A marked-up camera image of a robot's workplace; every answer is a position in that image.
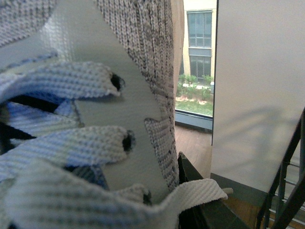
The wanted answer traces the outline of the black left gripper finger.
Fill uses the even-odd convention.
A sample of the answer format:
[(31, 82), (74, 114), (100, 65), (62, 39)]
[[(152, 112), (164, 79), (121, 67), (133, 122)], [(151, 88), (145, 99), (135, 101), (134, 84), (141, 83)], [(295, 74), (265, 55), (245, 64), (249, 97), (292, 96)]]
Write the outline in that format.
[[(203, 179), (183, 152), (178, 156), (180, 183)], [(180, 229), (247, 229), (249, 228), (221, 200), (195, 206), (179, 215)]]

